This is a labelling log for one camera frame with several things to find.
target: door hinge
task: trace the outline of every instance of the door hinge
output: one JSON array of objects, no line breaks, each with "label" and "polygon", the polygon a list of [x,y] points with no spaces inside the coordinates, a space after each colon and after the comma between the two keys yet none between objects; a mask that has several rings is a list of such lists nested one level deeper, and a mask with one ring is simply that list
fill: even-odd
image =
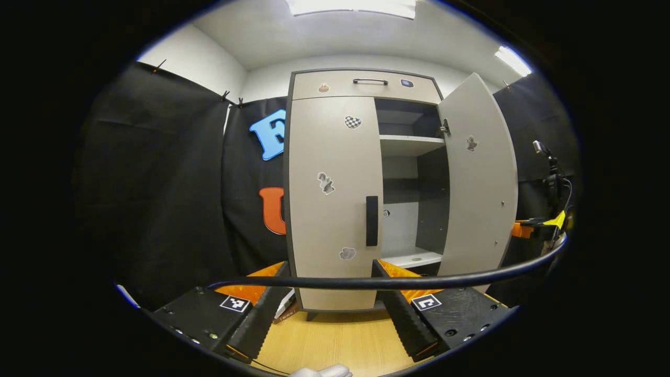
[{"label": "door hinge", "polygon": [[447,121],[447,118],[444,118],[442,121],[442,126],[440,127],[440,131],[446,133],[447,136],[451,136],[452,132],[449,130],[449,122]]}]

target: fluorescent light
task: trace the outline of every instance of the fluorescent light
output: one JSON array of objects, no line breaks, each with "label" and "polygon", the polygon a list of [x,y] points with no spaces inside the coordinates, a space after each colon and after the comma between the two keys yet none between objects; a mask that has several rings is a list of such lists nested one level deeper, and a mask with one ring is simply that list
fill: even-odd
[{"label": "fluorescent light", "polygon": [[498,52],[496,52],[495,57],[517,71],[522,77],[526,77],[529,73],[533,73],[530,67],[528,67],[528,64],[526,64],[526,62],[510,48],[501,46],[498,49]]},{"label": "fluorescent light", "polygon": [[328,11],[368,11],[414,19],[416,0],[286,0],[293,15]]}]

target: drawer handle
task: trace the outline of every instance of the drawer handle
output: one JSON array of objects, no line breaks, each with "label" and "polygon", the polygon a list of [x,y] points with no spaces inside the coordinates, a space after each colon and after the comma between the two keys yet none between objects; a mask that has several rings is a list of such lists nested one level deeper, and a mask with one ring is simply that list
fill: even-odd
[{"label": "drawer handle", "polygon": [[354,84],[358,84],[359,81],[379,81],[380,83],[384,83],[384,85],[389,84],[388,81],[380,80],[378,78],[354,78]]}]

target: blue letter e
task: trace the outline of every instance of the blue letter e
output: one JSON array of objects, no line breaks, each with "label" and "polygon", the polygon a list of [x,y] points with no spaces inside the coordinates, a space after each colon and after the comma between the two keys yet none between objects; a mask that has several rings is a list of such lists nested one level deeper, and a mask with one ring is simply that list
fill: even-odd
[{"label": "blue letter e", "polygon": [[276,112],[262,118],[251,125],[249,131],[254,131],[263,147],[263,159],[268,161],[272,157],[284,151],[284,143],[279,142],[277,135],[284,137],[284,121],[286,120],[286,110],[277,110]]}]

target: orange letter u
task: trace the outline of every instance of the orange letter u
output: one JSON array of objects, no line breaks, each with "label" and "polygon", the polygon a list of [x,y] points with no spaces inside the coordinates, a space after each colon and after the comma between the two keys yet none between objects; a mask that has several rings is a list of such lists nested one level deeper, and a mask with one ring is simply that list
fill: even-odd
[{"label": "orange letter u", "polygon": [[262,188],[258,195],[263,198],[263,222],[272,233],[286,234],[286,223],[281,219],[281,198],[284,189],[281,187]]}]

